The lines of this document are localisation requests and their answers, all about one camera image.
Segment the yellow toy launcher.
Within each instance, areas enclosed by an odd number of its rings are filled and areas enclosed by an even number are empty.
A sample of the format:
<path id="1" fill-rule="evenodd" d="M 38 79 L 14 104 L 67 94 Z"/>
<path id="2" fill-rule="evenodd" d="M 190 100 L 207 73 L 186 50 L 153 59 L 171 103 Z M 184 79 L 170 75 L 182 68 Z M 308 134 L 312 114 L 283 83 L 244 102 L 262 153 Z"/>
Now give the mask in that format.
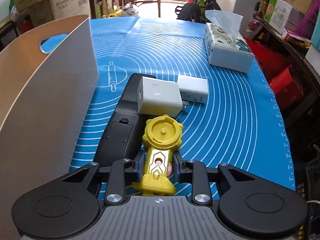
<path id="1" fill-rule="evenodd" d="M 173 196 L 175 186 L 169 179 L 172 156 L 182 144 L 183 125 L 168 115 L 146 121 L 143 144 L 146 153 L 144 174 L 133 188 L 144 196 Z"/>

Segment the beige plastic storage bin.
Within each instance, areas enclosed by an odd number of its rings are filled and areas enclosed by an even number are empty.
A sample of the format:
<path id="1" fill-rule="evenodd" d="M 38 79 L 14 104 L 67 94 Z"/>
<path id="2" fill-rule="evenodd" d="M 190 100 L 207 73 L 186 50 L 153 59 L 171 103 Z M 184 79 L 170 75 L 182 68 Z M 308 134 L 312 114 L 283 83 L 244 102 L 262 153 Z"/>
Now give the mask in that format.
<path id="1" fill-rule="evenodd" d="M 66 174 L 99 72 L 88 15 L 54 20 L 1 51 L 1 239 L 24 193 Z"/>

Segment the blue silicone baking mat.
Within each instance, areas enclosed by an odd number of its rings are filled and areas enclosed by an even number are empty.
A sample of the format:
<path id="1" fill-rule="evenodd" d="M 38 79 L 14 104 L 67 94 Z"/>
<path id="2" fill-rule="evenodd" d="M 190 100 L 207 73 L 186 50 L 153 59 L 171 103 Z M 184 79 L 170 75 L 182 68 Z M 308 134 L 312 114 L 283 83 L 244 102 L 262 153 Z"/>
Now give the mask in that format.
<path id="1" fill-rule="evenodd" d="M 248 74 L 208 64 L 202 24 L 137 17 L 91 22 L 100 80 L 76 143 L 70 169 L 93 160 L 99 140 L 133 73 L 176 81 L 208 81 L 205 103 L 185 106 L 180 153 L 209 167 L 228 163 L 295 189 L 284 121 L 256 62 Z"/>

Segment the black remote control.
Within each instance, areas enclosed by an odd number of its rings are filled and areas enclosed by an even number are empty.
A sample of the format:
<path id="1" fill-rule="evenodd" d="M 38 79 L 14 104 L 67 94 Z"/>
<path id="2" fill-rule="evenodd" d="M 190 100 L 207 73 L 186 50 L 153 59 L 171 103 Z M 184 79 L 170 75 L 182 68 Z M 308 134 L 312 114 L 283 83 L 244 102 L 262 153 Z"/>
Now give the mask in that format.
<path id="1" fill-rule="evenodd" d="M 142 147 L 142 136 L 149 118 L 138 114 L 137 92 L 143 77 L 155 78 L 148 74 L 132 74 L 107 123 L 93 158 L 101 167 L 111 166 L 121 159 L 133 160 Z"/>

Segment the white flat charger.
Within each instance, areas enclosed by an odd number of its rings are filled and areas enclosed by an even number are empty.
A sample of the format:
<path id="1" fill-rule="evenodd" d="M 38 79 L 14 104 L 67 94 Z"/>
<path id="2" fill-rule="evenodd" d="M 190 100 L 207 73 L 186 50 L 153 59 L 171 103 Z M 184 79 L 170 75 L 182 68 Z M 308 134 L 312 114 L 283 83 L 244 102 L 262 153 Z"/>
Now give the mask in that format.
<path id="1" fill-rule="evenodd" d="M 207 79 L 178 75 L 177 84 L 183 101 L 195 103 L 207 102 L 209 94 Z"/>

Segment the white square power adapter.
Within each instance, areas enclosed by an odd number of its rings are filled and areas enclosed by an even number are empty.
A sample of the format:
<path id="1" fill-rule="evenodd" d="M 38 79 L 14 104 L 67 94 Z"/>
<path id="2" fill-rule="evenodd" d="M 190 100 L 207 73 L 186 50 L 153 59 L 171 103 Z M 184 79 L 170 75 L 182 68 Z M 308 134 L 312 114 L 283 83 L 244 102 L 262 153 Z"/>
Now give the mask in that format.
<path id="1" fill-rule="evenodd" d="M 139 114 L 160 116 L 167 114 L 175 118 L 183 108 L 177 83 L 142 77 L 137 89 Z"/>

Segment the floral tissue pack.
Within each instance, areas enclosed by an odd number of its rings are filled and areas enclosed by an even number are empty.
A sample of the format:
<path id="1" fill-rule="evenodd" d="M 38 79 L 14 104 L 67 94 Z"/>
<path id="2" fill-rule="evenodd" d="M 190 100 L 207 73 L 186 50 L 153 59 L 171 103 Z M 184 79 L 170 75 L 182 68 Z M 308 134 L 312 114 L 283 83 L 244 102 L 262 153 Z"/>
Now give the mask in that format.
<path id="1" fill-rule="evenodd" d="M 222 10 L 207 10 L 204 44 L 212 66 L 247 74 L 254 54 L 240 34 L 243 16 Z"/>

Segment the green white product box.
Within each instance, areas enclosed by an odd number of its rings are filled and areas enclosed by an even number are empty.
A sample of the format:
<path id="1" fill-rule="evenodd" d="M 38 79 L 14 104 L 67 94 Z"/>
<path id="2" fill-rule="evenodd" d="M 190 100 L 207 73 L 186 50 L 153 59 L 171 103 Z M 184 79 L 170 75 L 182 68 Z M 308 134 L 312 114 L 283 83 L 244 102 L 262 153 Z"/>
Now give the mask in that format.
<path id="1" fill-rule="evenodd" d="M 282 34 L 293 6 L 283 0 L 269 0 L 264 21 L 277 33 Z"/>

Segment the yellow oil jug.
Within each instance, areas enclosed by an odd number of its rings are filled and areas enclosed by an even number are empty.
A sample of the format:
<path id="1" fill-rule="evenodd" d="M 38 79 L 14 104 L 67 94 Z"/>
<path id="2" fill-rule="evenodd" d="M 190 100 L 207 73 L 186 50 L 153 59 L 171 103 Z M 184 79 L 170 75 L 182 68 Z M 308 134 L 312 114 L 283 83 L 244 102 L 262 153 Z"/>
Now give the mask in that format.
<path id="1" fill-rule="evenodd" d="M 102 18 L 114 18 L 114 17 L 121 17 L 124 15 L 123 10 L 121 7 L 116 7 L 110 14 L 103 15 Z"/>

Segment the large wrapped cardboard box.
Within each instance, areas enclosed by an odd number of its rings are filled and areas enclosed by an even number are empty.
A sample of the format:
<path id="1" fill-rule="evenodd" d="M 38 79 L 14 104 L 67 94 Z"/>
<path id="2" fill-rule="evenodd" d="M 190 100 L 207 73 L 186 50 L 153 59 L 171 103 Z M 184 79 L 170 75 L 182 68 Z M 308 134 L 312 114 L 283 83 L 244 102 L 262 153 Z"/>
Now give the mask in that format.
<path id="1" fill-rule="evenodd" d="M 49 0 L 54 20 L 74 15 L 90 15 L 89 0 Z"/>

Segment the green children's bicycle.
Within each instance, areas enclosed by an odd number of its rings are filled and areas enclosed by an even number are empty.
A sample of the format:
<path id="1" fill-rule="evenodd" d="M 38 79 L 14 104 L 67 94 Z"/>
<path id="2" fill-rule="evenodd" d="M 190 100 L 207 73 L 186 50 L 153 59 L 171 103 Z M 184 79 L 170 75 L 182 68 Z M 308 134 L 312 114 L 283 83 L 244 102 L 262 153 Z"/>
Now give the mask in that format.
<path id="1" fill-rule="evenodd" d="M 221 10 L 216 0 L 191 0 L 184 6 L 177 6 L 175 13 L 178 20 L 196 23 L 210 22 L 205 16 L 207 10 Z"/>

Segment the white chest freezer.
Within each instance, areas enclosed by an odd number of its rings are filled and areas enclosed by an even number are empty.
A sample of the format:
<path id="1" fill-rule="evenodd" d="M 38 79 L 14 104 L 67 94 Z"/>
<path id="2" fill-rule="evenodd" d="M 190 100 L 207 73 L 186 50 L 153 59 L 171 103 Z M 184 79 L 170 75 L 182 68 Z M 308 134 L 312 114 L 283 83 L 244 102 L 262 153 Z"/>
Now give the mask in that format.
<path id="1" fill-rule="evenodd" d="M 243 16 L 242 23 L 240 26 L 240 34 L 243 37 L 251 39 L 254 33 L 246 31 L 249 22 L 255 14 L 255 6 L 261 0 L 236 0 L 233 12 Z"/>

